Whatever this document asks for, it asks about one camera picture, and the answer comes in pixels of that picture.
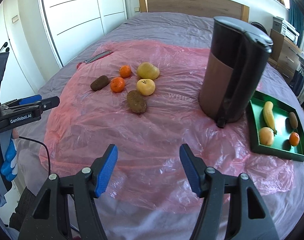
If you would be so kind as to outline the left blue gloved hand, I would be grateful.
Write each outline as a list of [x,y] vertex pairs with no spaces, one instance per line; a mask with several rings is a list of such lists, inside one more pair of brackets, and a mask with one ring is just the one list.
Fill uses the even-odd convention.
[[19,138],[19,134],[16,129],[12,130],[12,135],[9,140],[9,145],[5,153],[5,161],[1,168],[1,173],[8,181],[13,181],[18,174],[17,165],[17,149],[14,141]]

